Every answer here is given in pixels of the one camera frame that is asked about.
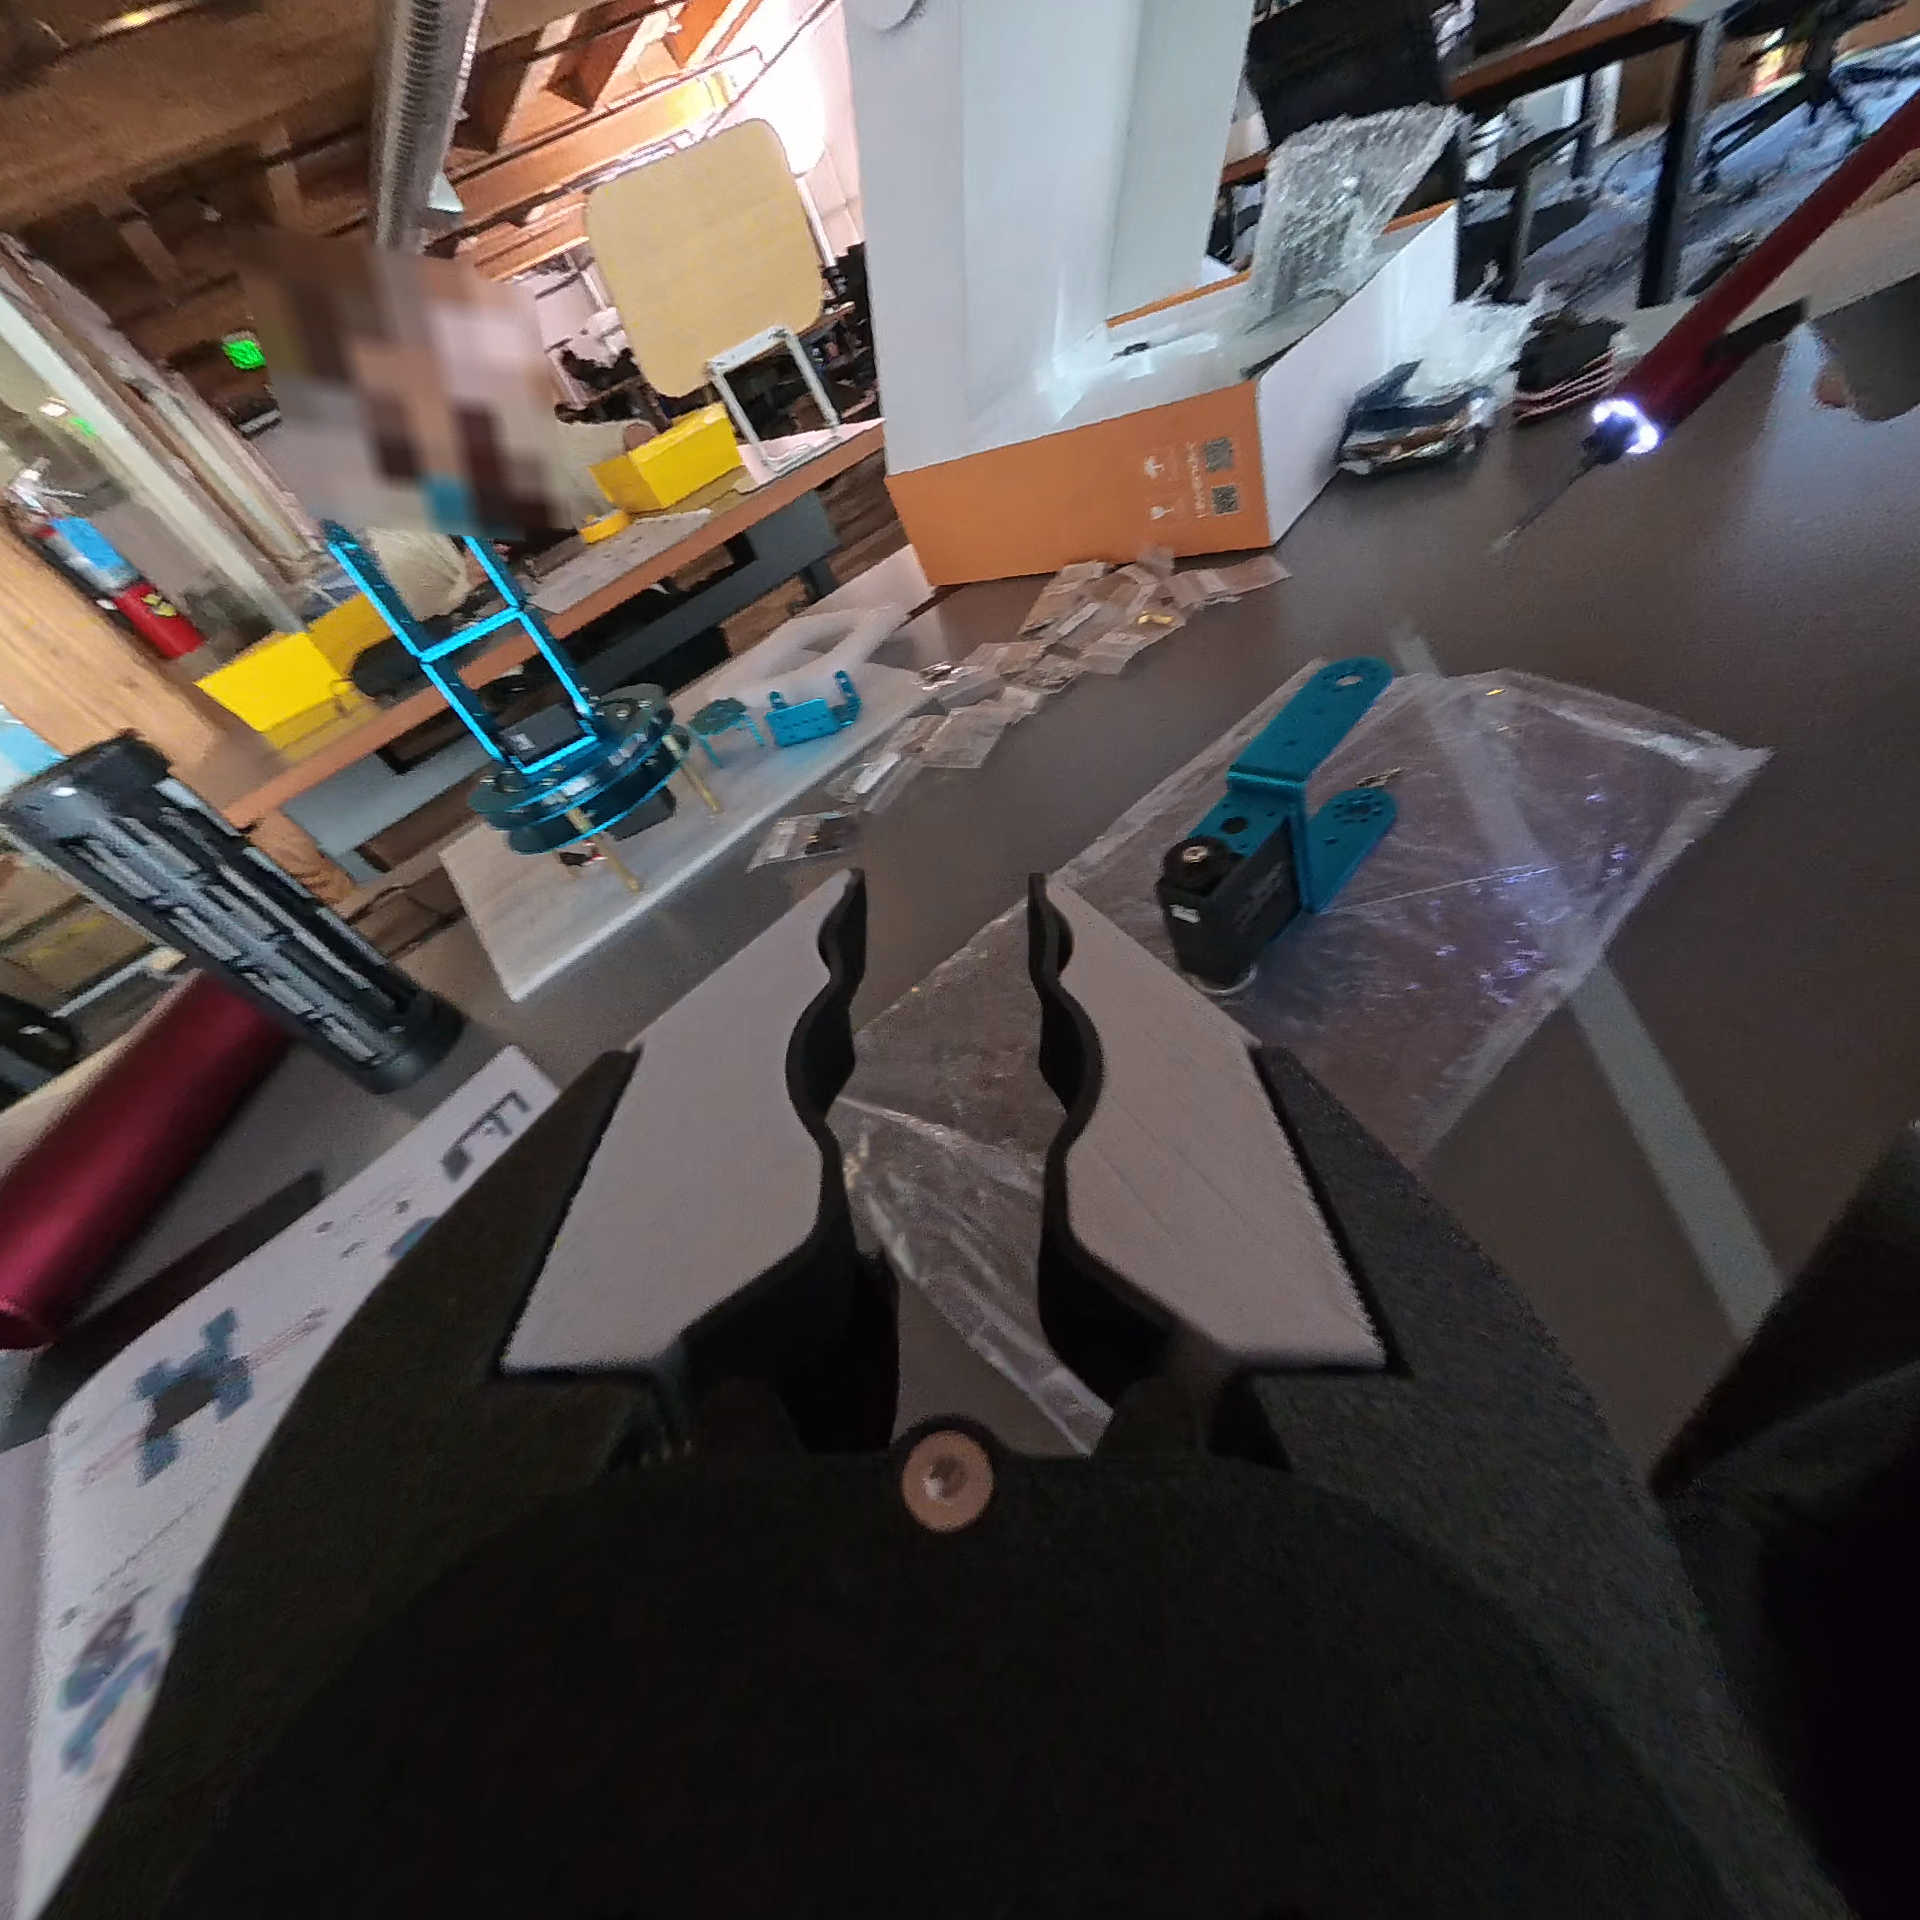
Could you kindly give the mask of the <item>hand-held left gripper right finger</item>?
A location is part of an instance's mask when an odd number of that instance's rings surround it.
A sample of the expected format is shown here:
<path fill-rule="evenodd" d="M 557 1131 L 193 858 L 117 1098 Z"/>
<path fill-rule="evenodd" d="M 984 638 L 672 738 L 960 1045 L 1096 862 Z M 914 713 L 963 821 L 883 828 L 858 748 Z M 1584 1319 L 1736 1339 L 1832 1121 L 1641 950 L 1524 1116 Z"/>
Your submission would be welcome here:
<path fill-rule="evenodd" d="M 1068 1371 L 1379 1371 L 1253 1035 L 1068 885 L 1028 882 L 1045 1151 L 1037 1319 Z"/>

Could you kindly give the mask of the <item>red electric screwdriver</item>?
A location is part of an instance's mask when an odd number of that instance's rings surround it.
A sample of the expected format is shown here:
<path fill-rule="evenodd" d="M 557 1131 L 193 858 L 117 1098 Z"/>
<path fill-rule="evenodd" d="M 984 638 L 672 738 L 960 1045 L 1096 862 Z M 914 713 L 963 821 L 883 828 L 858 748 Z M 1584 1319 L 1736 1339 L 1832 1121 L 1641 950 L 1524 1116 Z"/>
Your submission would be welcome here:
<path fill-rule="evenodd" d="M 1569 479 L 1527 506 L 1491 554 L 1512 547 L 1548 506 L 1598 467 L 1643 461 L 1692 419 L 1762 343 L 1780 340 L 1805 317 L 1807 300 L 1778 300 L 1778 286 L 1825 235 L 1869 198 L 1892 198 L 1885 180 L 1917 152 L 1917 100 L 1872 133 L 1839 169 L 1807 194 L 1762 243 L 1725 269 L 1619 377 L 1594 401 L 1581 463 Z"/>

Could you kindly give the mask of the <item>black servo motor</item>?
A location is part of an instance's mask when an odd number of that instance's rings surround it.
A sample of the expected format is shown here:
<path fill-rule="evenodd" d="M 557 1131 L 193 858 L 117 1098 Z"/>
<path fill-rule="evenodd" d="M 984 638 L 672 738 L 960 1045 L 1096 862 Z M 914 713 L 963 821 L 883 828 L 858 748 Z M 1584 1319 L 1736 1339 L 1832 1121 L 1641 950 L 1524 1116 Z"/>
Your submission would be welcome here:
<path fill-rule="evenodd" d="M 1210 994 L 1238 991 L 1308 902 L 1289 828 L 1256 850 L 1198 836 L 1165 850 L 1156 906 L 1173 967 Z"/>

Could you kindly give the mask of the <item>blue metal servo bracket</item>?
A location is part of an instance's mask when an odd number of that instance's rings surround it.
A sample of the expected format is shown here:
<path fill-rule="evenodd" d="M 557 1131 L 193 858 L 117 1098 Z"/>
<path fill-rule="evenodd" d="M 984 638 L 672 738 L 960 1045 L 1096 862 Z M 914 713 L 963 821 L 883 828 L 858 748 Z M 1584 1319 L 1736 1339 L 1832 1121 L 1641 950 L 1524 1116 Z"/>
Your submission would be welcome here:
<path fill-rule="evenodd" d="M 1172 854 L 1172 871 L 1213 892 L 1236 864 L 1285 845 L 1293 858 L 1296 906 L 1323 912 L 1379 850 L 1399 821 L 1399 805 L 1379 782 L 1310 805 L 1310 780 L 1390 683 L 1392 663 L 1379 656 L 1346 656 L 1310 674 L 1232 759 L 1220 805 Z"/>

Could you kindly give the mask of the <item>grey desk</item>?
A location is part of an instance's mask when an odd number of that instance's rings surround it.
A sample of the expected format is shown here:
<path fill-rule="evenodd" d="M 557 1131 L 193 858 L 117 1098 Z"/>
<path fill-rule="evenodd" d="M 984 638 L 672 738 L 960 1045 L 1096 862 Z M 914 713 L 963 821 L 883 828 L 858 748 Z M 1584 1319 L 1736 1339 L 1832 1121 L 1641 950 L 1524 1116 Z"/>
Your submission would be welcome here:
<path fill-rule="evenodd" d="M 1160 854 L 1315 668 L 1512 671 L 1774 754 L 1411 1166 L 1648 1474 L 1917 1121 L 1917 411 L 1832 411 L 1817 368 L 1811 326 L 1761 349 L 1665 451 L 1600 467 L 1500 554 L 1567 477 L 1569 419 L 1467 467 L 1333 479 L 1281 544 L 1281 585 L 1084 677 L 980 772 L 920 775 L 835 858 L 748 871 L 731 850 L 528 1002 L 471 926 L 444 930 L 409 972 L 468 1015 L 447 1062 L 376 1098 L 296 1050 L 103 1301 L 227 1270 L 293 1222 L 308 1178 L 344 1188 L 500 1050 L 566 1090 L 840 867 L 868 890 L 853 1035 L 1033 874 L 1167 967 Z M 899 1428 L 967 1411 L 1068 1455 L 908 1285 L 899 1310 Z"/>

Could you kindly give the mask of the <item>black table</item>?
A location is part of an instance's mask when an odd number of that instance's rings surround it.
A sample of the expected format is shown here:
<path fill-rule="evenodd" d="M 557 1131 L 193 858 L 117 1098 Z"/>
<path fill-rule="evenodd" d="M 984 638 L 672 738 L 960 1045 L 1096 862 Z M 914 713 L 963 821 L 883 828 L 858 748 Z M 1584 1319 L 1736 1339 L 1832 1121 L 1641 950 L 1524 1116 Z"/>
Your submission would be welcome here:
<path fill-rule="evenodd" d="M 1677 46 L 1665 157 L 1641 248 L 1641 311 L 1665 307 L 1682 275 L 1703 129 L 1725 18 L 1736 12 L 1740 5 L 1569 5 L 1540 39 L 1491 50 L 1443 83 L 1446 100 L 1459 109 L 1500 109 L 1540 88 Z"/>

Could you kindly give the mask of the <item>white foam sheet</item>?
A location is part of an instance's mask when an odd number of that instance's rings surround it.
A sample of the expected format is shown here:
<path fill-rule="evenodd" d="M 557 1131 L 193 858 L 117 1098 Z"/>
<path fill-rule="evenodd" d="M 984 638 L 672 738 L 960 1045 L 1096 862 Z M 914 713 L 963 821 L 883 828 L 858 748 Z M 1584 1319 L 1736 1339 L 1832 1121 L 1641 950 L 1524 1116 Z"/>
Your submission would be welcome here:
<path fill-rule="evenodd" d="M 615 933 L 660 912 L 723 854 L 757 849 L 809 788 L 929 704 L 929 687 L 908 668 L 868 660 L 851 681 L 862 695 L 853 725 L 800 746 L 729 746 L 723 762 L 706 762 L 718 814 L 684 797 L 672 821 L 628 837 L 620 862 L 638 890 L 604 862 L 563 867 L 556 854 L 514 854 L 489 828 L 453 837 L 439 862 L 500 991 L 512 1002 L 538 994 Z"/>

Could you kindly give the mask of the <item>bag of blue parts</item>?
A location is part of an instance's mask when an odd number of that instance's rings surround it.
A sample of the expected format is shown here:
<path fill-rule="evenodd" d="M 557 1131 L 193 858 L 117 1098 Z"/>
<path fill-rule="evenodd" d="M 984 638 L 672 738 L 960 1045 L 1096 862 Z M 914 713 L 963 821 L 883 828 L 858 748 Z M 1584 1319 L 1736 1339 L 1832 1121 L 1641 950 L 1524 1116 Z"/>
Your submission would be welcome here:
<path fill-rule="evenodd" d="M 1418 363 L 1399 363 L 1353 399 L 1333 451 L 1338 472 L 1463 467 L 1485 451 L 1500 411 L 1498 392 L 1474 382 L 1417 395 L 1411 390 L 1417 370 Z"/>

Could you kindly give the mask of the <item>black cylindrical bit holder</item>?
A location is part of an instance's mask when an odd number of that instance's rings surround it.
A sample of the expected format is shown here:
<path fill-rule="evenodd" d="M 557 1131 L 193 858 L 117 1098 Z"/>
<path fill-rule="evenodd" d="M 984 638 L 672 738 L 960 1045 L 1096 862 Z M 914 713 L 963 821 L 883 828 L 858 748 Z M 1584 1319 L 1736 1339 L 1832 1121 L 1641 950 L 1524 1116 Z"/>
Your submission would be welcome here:
<path fill-rule="evenodd" d="M 18 782 L 2 832 L 362 1090 L 421 1084 L 468 1033 L 133 733 Z"/>

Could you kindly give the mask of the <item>white instruction booklet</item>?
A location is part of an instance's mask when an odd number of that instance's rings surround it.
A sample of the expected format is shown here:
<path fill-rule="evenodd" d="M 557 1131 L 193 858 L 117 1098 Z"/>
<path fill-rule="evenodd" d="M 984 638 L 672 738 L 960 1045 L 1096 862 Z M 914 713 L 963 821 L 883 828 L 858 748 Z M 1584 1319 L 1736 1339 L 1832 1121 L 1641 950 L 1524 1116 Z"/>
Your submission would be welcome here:
<path fill-rule="evenodd" d="M 524 1053 L 498 1053 L 388 1154 L 94 1362 L 2 1470 L 2 1507 L 23 1519 L 2 1548 L 2 1918 L 47 1907 L 109 1807 L 216 1539 L 308 1376 L 556 1099 Z"/>

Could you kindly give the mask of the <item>yellow box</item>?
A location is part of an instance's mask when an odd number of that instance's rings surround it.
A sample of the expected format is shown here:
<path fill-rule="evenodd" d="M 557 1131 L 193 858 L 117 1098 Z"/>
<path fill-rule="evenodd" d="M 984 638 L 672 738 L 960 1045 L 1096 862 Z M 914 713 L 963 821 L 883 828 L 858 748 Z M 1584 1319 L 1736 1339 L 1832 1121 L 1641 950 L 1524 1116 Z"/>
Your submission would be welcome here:
<path fill-rule="evenodd" d="M 369 596 L 311 619 L 296 634 L 271 634 L 246 654 L 196 677 L 196 691 L 234 715 L 275 748 L 362 719 L 376 700 L 355 683 L 357 656 L 388 641 L 382 614 Z"/>
<path fill-rule="evenodd" d="M 622 513 L 664 513 L 747 472 L 723 401 L 681 417 L 666 433 L 589 467 L 598 493 Z"/>

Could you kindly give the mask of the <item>orange and white cardboard box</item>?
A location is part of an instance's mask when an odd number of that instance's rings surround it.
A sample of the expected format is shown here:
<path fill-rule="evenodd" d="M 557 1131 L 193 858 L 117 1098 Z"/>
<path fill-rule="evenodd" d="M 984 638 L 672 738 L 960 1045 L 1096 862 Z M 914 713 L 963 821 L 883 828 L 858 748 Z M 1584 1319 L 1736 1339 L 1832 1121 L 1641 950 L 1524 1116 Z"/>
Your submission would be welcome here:
<path fill-rule="evenodd" d="M 1459 207 L 1392 222 L 1361 286 L 1253 377 L 889 472 L 932 585 L 1274 547 L 1333 472 L 1361 390 L 1414 360 L 1455 307 Z"/>

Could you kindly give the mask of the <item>red fire extinguisher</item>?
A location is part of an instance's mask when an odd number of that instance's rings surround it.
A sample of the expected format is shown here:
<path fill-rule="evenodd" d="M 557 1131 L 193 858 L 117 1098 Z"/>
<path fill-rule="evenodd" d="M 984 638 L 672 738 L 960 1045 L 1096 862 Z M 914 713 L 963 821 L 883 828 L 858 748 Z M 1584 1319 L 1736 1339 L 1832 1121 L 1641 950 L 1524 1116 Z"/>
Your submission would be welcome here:
<path fill-rule="evenodd" d="M 157 589 L 157 582 L 133 575 L 114 593 L 114 605 L 133 634 L 162 660 L 188 660 L 207 646 L 196 623 Z"/>

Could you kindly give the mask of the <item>small blue metal bracket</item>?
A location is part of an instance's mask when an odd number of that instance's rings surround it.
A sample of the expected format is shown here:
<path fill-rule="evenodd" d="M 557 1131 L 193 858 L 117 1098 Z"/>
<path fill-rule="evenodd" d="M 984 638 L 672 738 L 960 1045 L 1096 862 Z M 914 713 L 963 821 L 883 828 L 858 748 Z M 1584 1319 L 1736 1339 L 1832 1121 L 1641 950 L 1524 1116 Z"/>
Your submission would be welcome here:
<path fill-rule="evenodd" d="M 729 767 L 723 746 L 747 737 L 757 748 L 797 748 L 837 733 L 862 719 L 862 695 L 851 671 L 837 668 L 824 691 L 786 697 L 766 687 L 751 697 L 718 695 L 690 713 L 689 737 L 699 744 L 713 771 Z"/>

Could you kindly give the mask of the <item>metal ventilation duct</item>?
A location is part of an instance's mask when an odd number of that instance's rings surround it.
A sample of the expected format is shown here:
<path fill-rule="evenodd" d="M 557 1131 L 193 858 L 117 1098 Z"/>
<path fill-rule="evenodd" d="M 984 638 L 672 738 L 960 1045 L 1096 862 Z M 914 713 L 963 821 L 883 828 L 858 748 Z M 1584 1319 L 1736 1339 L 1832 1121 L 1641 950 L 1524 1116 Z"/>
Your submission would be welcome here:
<path fill-rule="evenodd" d="M 376 5 L 372 244 L 420 252 L 461 210 L 447 152 L 486 5 Z"/>

